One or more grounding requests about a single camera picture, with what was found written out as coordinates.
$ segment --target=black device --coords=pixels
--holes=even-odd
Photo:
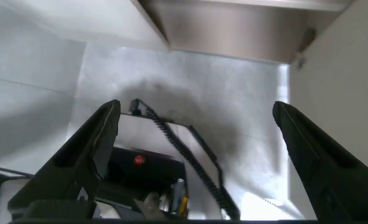
[[[194,159],[182,142],[168,131],[164,121],[146,107],[147,116],[154,119],[180,153],[187,160]],[[116,100],[104,104],[92,115],[11,199],[9,211],[14,218],[12,223],[127,222],[93,218],[98,215],[94,200],[108,169],[119,115],[120,104]],[[289,156],[303,182],[318,221],[368,222],[368,167],[291,105],[275,102],[273,116],[282,131]],[[197,166],[197,163],[192,161],[192,165]],[[203,176],[205,185],[210,184],[202,168],[195,169],[200,170],[197,174]],[[212,185],[208,189],[216,190]],[[239,222],[235,221],[239,218],[239,213],[223,192],[213,193],[221,208],[231,209],[229,215],[232,220],[206,222]]]

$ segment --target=black cable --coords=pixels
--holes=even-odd
[[[195,170],[198,177],[203,181],[206,188],[212,194],[215,201],[217,201],[218,205],[221,209],[224,209],[226,213],[232,220],[239,220],[240,214],[238,209],[232,205],[232,203],[228,202],[227,197],[220,191],[220,189],[214,184],[211,180],[210,176],[206,173],[202,165],[196,160],[195,156],[192,152],[187,148],[187,146],[181,142],[181,140],[176,136],[176,134],[172,131],[169,125],[166,124],[158,114],[148,105],[146,105],[142,100],[135,99],[139,103],[145,106],[146,115],[154,121],[157,127],[164,133],[165,137],[168,139],[170,144],[176,148],[179,153],[184,157],[185,160],[190,163],[192,168]]]

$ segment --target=red button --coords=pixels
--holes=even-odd
[[[145,163],[145,158],[144,156],[138,155],[134,158],[134,164],[135,165],[142,165],[143,163]]]

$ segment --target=black coiled cable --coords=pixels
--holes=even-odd
[[[221,193],[220,189],[217,188],[217,186],[211,180],[210,176],[206,173],[201,164],[196,160],[192,152],[187,148],[187,146],[184,143],[181,142],[181,140],[172,131],[170,126],[167,125],[166,122],[164,122],[158,116],[158,114],[151,107],[146,105],[143,101],[141,101],[140,99],[135,100],[137,100],[139,103],[145,106],[146,115],[154,121],[157,127],[164,133],[165,137],[168,139],[170,144],[174,148],[176,148],[179,151],[179,153],[184,157],[184,159],[186,159],[188,163],[192,166],[198,177],[200,177],[200,179],[205,184],[206,188],[212,194],[215,201],[217,201],[219,207],[221,209],[224,209],[227,215],[229,215],[229,217],[232,220],[239,220],[240,214],[237,208],[227,201],[227,198]]]

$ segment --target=white wall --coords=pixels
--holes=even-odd
[[[305,58],[291,66],[290,103],[368,166],[368,0],[343,12]]]
[[[85,43],[0,6],[0,166],[35,173],[65,142]]]
[[[167,50],[137,0],[2,0],[6,6],[73,40]]]

